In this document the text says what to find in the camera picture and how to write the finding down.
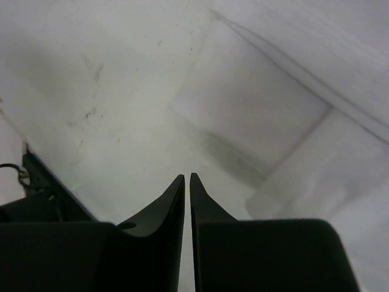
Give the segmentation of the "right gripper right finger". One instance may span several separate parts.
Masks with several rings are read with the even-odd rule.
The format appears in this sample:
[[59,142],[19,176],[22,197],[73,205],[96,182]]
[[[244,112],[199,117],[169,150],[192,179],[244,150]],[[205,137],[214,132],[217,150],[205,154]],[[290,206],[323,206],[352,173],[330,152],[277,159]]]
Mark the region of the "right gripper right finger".
[[335,229],[318,219],[239,221],[190,177],[197,291],[359,291]]

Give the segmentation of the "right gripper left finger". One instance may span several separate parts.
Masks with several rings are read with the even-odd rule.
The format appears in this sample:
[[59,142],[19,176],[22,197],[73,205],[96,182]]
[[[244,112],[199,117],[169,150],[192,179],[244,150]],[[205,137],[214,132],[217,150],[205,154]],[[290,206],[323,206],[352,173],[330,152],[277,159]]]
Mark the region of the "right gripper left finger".
[[119,223],[53,190],[1,206],[2,291],[176,291],[185,179]]

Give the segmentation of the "white tank top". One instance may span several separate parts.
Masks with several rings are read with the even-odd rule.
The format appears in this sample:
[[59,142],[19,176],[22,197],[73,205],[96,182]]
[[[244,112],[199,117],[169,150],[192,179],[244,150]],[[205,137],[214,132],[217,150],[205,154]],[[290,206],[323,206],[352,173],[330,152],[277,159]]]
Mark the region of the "white tank top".
[[321,218],[388,290],[388,2],[216,1],[173,109],[258,172],[255,219]]

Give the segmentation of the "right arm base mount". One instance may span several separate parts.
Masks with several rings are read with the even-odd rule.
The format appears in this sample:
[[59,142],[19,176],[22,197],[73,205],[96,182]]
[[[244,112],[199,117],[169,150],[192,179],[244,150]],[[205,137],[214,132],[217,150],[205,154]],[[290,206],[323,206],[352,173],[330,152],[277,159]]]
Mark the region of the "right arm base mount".
[[60,180],[27,150],[22,165],[1,164],[14,169],[26,191],[23,198],[1,205],[1,223],[94,221],[94,216]]

